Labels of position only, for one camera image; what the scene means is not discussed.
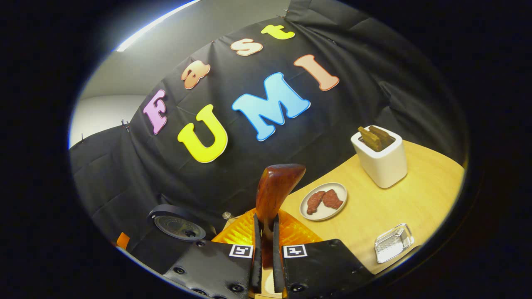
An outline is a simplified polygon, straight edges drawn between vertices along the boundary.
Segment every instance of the letter m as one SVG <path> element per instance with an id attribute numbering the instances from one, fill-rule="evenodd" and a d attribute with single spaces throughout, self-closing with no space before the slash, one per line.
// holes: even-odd
<path id="1" fill-rule="evenodd" d="M 310 101 L 302 99 L 283 79 L 282 73 L 275 73 L 264 80 L 266 98 L 244 94 L 232 104 L 240 110 L 257 130 L 257 140 L 264 141 L 275 132 L 275 126 L 266 124 L 263 118 L 277 124 L 284 124 L 281 104 L 286 108 L 286 116 L 295 118 L 310 107 Z"/>

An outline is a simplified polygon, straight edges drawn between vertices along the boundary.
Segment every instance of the brown object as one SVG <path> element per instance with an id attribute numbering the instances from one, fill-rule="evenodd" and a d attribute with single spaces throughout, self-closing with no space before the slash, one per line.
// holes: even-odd
<path id="1" fill-rule="evenodd" d="M 301 164 L 278 164 L 262 173 L 256 198 L 256 214 L 262 229 L 262 265 L 272 265 L 273 220 L 282 203 L 305 174 Z"/>
<path id="2" fill-rule="evenodd" d="M 309 200 L 306 202 L 309 207 L 306 208 L 306 213 L 312 215 L 317 212 L 318 206 L 321 203 L 321 198 L 325 194 L 325 191 L 318 191 L 312 194 Z"/>
<path id="3" fill-rule="evenodd" d="M 325 192 L 321 200 L 326 207 L 331 207 L 336 210 L 344 203 L 338 199 L 338 195 L 336 195 L 336 192 L 332 189 Z"/>
<path id="4" fill-rule="evenodd" d="M 362 138 L 364 139 L 364 143 L 375 152 L 382 151 L 383 144 L 380 141 L 379 137 L 375 134 L 373 134 L 370 131 L 366 131 L 364 128 L 359 127 L 359 132 L 362 135 Z"/>
<path id="5" fill-rule="evenodd" d="M 394 139 L 390 136 L 390 134 L 388 134 L 388 132 L 383 131 L 377 127 L 370 126 L 369 131 L 379 137 L 380 142 L 383 145 L 383 150 L 394 142 Z"/>

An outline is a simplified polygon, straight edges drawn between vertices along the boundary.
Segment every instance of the table top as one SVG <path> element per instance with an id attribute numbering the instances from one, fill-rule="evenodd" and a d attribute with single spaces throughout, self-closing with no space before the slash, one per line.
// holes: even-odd
<path id="1" fill-rule="evenodd" d="M 322 239 L 340 239 L 370 272 L 381 272 L 430 238 L 450 212 L 462 186 L 464 169 L 458 163 L 426 147 L 405 140 L 403 143 L 408 173 L 394 186 L 378 187 L 354 155 L 290 194 L 281 209 Z M 328 182 L 338 182 L 347 189 L 343 209 L 327 220 L 304 218 L 301 201 L 312 189 Z M 414 244 L 397 257 L 377 263 L 376 238 L 400 223 L 409 226 Z"/>

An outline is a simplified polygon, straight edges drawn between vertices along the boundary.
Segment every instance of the black fabric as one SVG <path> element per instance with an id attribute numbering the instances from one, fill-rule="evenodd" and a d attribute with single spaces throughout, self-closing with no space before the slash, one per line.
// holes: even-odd
<path id="1" fill-rule="evenodd" d="M 157 248 L 161 260 L 179 253 L 161 234 L 152 234 L 145 221 L 158 204 L 188 209 L 223 228 L 223 212 L 240 215 L 255 205 L 256 188 L 265 167 L 299 163 L 306 174 L 294 191 L 311 183 L 355 154 L 350 137 L 359 126 L 376 124 L 405 140 L 440 152 L 458 163 L 466 155 L 463 122 L 444 80 L 431 63 L 404 38 L 365 14 L 336 1 L 292 1 L 285 18 L 252 24 L 220 37 L 181 62 L 147 95 L 124 127 L 94 134 L 72 149 L 71 164 L 81 202 L 110 240 L 121 232 L 131 237 L 127 250 L 149 266 L 164 269 L 166 262 L 149 254 Z M 287 40 L 261 30 L 283 25 L 295 32 Z M 243 57 L 230 49 L 240 39 L 251 38 L 262 51 Z M 293 65 L 306 54 L 340 78 L 323 92 L 306 70 Z M 185 89 L 181 73 L 201 60 L 211 65 L 209 74 L 193 89 Z M 266 97 L 264 79 L 282 72 L 284 79 L 312 105 L 265 141 L 232 103 L 243 94 Z M 155 135 L 146 104 L 163 89 L 166 125 Z M 199 163 L 177 141 L 188 123 L 204 146 L 213 135 L 196 114 L 207 104 L 224 126 L 229 142 L 211 163 Z"/>

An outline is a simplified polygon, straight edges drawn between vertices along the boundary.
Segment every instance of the silver tray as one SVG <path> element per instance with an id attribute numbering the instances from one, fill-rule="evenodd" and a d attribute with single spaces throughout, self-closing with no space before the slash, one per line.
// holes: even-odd
<path id="1" fill-rule="evenodd" d="M 393 259 L 407 250 L 412 244 L 414 244 L 414 237 L 406 223 L 392 228 L 375 240 L 377 263 L 382 264 Z"/>

